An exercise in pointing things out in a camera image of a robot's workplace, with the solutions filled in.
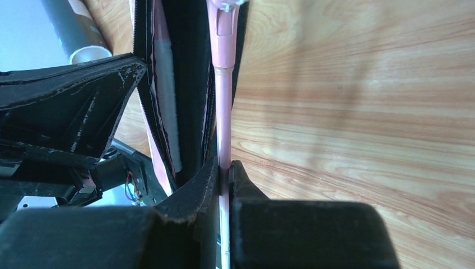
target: gray cylindrical tube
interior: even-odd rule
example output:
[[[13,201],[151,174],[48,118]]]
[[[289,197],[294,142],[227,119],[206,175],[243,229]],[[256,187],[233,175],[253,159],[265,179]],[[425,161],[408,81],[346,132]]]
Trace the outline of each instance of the gray cylindrical tube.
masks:
[[[112,56],[82,0],[42,0],[70,64]]]

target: zipper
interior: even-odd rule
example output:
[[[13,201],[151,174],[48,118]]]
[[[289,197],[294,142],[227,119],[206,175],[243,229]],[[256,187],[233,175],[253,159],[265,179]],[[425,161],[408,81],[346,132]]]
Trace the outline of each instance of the zipper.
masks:
[[[206,127],[204,129],[204,136],[203,136],[203,165],[209,158],[209,150],[211,149],[211,137],[213,136],[214,127],[215,127],[215,103],[216,103],[216,82],[215,82],[215,69],[212,65],[211,59],[210,62],[210,69],[209,69],[209,84],[208,87],[211,89],[211,94],[208,98],[208,105],[207,105],[207,114],[206,114]]]
[[[134,30],[133,30],[133,54],[145,61],[147,65],[147,72],[137,85],[138,97],[142,105],[142,110],[147,119],[147,123],[150,127],[152,139],[157,146],[160,158],[165,166],[166,175],[170,182],[172,191],[177,190],[175,173],[173,166],[171,165],[170,156],[164,154],[166,151],[167,142],[166,137],[159,133],[160,112],[154,111],[154,101],[150,93],[151,84],[154,83],[153,74],[153,36],[151,29],[153,24],[151,22],[152,5],[150,0],[136,0],[135,1],[135,13],[134,13]]]

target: pink marker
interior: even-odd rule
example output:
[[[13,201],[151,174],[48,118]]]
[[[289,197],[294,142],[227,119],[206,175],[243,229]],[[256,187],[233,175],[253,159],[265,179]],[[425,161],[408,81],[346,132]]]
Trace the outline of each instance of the pink marker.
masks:
[[[236,62],[239,5],[245,1],[207,0],[211,56],[216,81],[216,131],[220,166],[221,268],[230,268],[229,167],[231,165],[232,70]]]

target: wooden surface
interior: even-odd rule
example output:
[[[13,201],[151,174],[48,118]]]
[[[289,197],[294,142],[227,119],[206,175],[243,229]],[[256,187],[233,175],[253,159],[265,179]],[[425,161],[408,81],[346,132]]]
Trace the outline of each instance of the wooden surface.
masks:
[[[127,0],[89,0],[117,53]],[[272,198],[383,216],[404,268],[475,268],[475,1],[253,0],[232,154]],[[117,133],[148,153],[134,95]]]

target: wood grain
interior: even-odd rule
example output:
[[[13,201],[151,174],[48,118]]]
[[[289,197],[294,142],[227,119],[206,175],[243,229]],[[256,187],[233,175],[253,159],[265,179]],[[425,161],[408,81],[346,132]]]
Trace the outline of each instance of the wood grain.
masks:
[[[126,52],[128,2],[89,8]],[[471,0],[253,0],[233,158],[272,198],[374,205],[404,268],[475,268],[474,15]],[[134,98],[117,137],[147,152]]]

